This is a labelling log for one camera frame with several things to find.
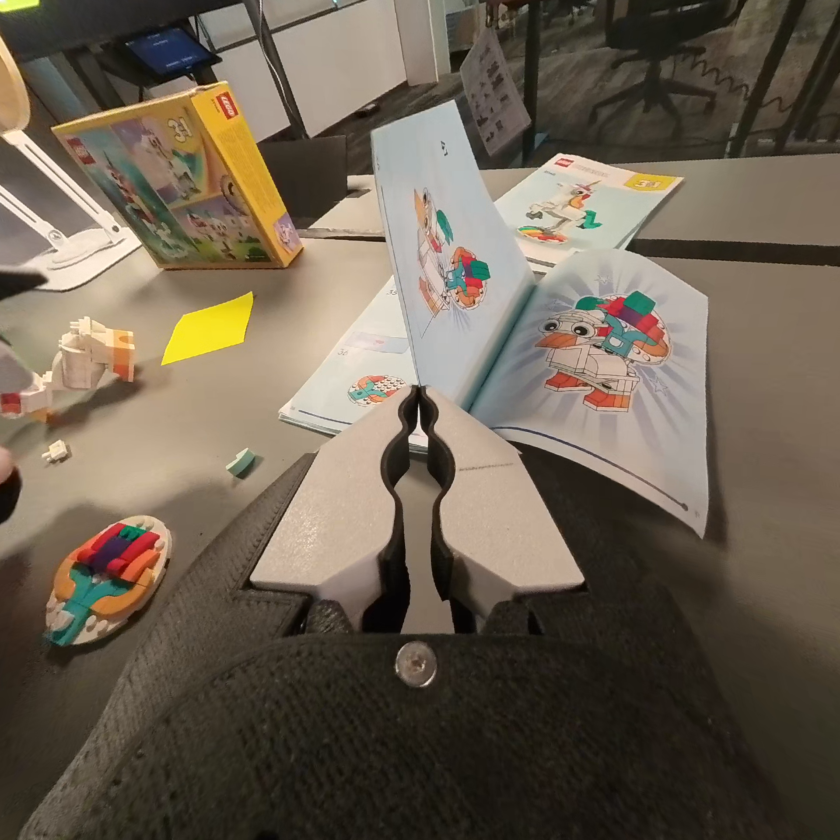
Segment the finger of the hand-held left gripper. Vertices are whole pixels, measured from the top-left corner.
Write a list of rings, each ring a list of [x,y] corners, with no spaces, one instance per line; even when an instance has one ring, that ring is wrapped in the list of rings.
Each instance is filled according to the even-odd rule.
[[[19,394],[35,384],[35,374],[18,358],[12,346],[1,338],[1,393]]]

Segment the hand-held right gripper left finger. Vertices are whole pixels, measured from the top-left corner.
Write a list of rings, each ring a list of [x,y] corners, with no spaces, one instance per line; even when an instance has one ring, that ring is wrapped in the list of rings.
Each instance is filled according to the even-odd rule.
[[[417,388],[404,386],[324,443],[250,575],[256,589],[384,589],[381,561],[396,533],[388,459],[408,457]]]

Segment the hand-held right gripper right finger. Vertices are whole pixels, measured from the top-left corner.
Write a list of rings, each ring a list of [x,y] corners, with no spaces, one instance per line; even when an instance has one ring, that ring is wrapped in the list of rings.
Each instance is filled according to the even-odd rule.
[[[584,576],[518,450],[434,388],[420,391],[427,469],[439,486],[438,589],[574,589]]]

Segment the white lego unicorn build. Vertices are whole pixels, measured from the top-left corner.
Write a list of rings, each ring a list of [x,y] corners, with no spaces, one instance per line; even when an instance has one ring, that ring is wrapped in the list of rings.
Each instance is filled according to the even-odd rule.
[[[107,372],[133,382],[135,354],[132,331],[110,329],[88,317],[71,322],[51,367],[43,374],[34,372],[35,384],[19,394],[1,393],[1,415],[46,419],[57,393],[93,391]]]

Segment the lego instruction booklet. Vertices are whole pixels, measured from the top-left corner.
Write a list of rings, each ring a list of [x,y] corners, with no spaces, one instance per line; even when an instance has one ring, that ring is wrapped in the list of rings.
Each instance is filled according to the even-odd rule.
[[[624,248],[531,265],[453,102],[375,129],[371,151],[392,278],[280,419],[335,435],[399,387],[432,386],[703,536],[707,297]]]
[[[624,249],[683,181],[557,154],[495,205],[528,262],[546,270],[582,251]]]

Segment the round colourful lego build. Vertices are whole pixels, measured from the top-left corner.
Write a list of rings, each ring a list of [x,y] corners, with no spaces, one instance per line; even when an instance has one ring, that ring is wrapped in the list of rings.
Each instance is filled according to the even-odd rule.
[[[47,642],[68,648],[117,633],[158,590],[172,550],[171,531],[151,515],[122,518],[72,550],[46,604]]]

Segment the yellow lego box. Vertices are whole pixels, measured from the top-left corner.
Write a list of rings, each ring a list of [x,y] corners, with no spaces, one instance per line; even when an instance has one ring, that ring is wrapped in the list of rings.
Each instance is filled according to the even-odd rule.
[[[225,81],[52,132],[163,270],[284,269],[303,250]]]

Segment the closed lego instruction booklet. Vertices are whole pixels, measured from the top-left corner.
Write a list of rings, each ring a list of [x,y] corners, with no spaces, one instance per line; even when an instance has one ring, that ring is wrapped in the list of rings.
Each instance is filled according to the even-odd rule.
[[[683,181],[557,154],[495,205],[528,262],[546,270],[582,251],[624,249]]]

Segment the yellow sticky note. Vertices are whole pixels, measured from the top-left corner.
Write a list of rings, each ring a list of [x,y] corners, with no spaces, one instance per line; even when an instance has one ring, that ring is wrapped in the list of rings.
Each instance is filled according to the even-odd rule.
[[[165,347],[161,365],[233,347],[245,340],[255,296],[241,297],[184,314]]]

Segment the small tablet screen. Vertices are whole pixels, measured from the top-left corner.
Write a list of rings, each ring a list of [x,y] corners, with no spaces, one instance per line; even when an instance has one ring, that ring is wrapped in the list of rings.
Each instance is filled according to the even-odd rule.
[[[118,43],[126,59],[157,82],[190,77],[222,61],[193,34],[180,26],[167,26]]]

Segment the black light stand pole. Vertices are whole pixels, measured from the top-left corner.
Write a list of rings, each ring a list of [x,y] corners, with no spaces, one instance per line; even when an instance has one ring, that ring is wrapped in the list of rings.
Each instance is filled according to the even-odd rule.
[[[268,26],[263,1],[242,1],[250,23],[255,30],[259,51],[264,57],[272,77],[283,109],[288,117],[290,128],[299,140],[309,140],[310,135],[302,119],[297,101],[291,89],[287,73],[282,64],[277,45]]]

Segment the printed paper sheet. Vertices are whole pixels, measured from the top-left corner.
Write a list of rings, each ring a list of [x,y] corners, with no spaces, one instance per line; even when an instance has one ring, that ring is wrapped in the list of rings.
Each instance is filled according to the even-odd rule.
[[[489,156],[532,126],[496,30],[483,27],[459,69],[469,111]]]

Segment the black office chair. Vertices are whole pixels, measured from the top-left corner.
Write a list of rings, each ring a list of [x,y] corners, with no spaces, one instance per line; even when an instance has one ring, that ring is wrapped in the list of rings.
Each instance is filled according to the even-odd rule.
[[[698,37],[727,24],[729,2],[725,1],[607,1],[603,4],[605,44],[622,51],[612,68],[643,61],[644,78],[618,93],[597,102],[590,110],[588,123],[593,125],[599,111],[618,102],[630,106],[643,103],[643,111],[660,107],[673,120],[673,139],[681,136],[682,118],[671,95],[704,98],[705,112],[715,108],[716,92],[662,77],[662,65],[669,58],[701,56],[705,47],[691,45]]]

